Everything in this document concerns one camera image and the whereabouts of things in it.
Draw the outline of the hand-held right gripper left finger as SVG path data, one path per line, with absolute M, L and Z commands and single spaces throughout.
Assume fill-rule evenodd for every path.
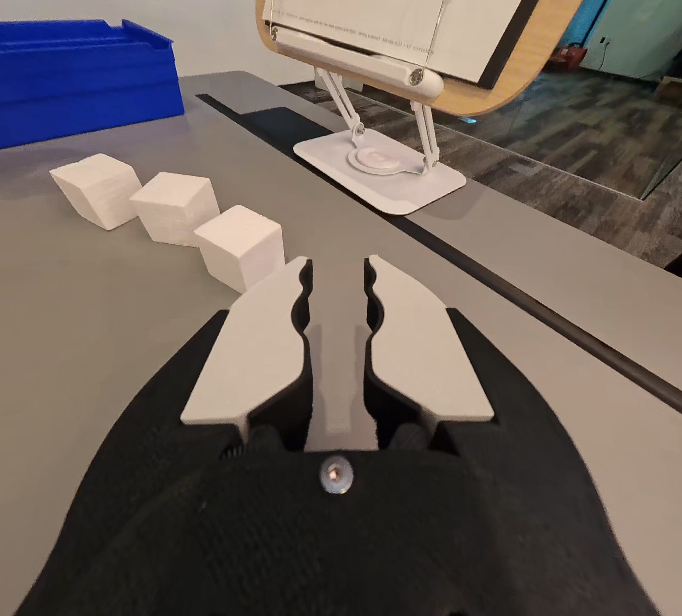
M 183 424 L 229 424 L 243 441 L 265 425 L 283 443 L 307 441 L 314 401 L 305 335 L 312 286 L 312 260 L 298 256 L 239 297 L 183 408 Z

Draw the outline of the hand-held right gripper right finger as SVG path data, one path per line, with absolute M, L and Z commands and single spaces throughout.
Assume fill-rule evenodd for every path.
M 429 288 L 373 254 L 367 299 L 363 402 L 377 439 L 417 424 L 428 439 L 443 422 L 491 422 L 494 411 L 447 306 Z

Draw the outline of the white hard foam cube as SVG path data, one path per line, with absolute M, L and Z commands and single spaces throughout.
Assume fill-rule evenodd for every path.
M 201 225 L 194 236 L 210 275 L 240 294 L 285 266 L 281 225 L 242 205 Z
M 207 177 L 160 172 L 130 197 L 152 241 L 196 247 L 195 230 L 219 216 Z
M 141 189 L 136 171 L 103 153 L 50 170 L 75 211 L 111 231 L 137 218 L 131 196 Z

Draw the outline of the wooden book stand white base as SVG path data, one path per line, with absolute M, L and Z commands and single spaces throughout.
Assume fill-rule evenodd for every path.
M 268 49 L 315 68 L 345 121 L 340 133 L 296 143 L 294 152 L 372 207 L 406 216 L 466 183 L 439 160 L 432 111 L 479 115 L 515 99 L 545 66 L 581 2 L 539 0 L 491 90 L 277 29 L 262 19 L 265 0 L 256 0 L 256 25 Z

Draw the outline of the blue plastic bin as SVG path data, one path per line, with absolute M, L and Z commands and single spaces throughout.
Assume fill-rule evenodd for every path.
M 1 22 L 1 149 L 183 114 L 171 39 L 127 20 Z

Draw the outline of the small red equipment case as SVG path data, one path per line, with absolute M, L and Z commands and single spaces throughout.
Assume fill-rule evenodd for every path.
M 576 43 L 558 46 L 548 59 L 545 70 L 549 72 L 571 72 L 580 67 L 587 49 Z

